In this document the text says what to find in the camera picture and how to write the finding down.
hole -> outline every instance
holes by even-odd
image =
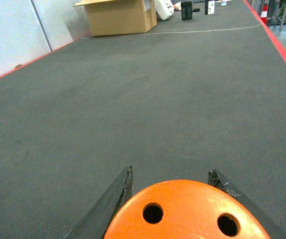
[[[143,210],[143,218],[151,224],[159,223],[163,218],[162,207],[156,203],[146,205]]]
[[[238,234],[238,221],[230,214],[223,214],[218,218],[218,227],[223,234],[234,237]]]

cardboard box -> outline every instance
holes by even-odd
[[[154,0],[82,0],[93,36],[147,32],[156,26]]]

white bag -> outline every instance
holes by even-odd
[[[155,0],[155,9],[162,20],[166,20],[174,13],[174,6],[170,0]]]

black box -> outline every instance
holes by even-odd
[[[192,1],[183,1],[182,6],[182,20],[191,20],[192,19]]]

gray carpet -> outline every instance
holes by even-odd
[[[126,165],[134,193],[218,168],[286,231],[286,64],[242,1],[203,11],[0,79],[0,238],[63,237]]]

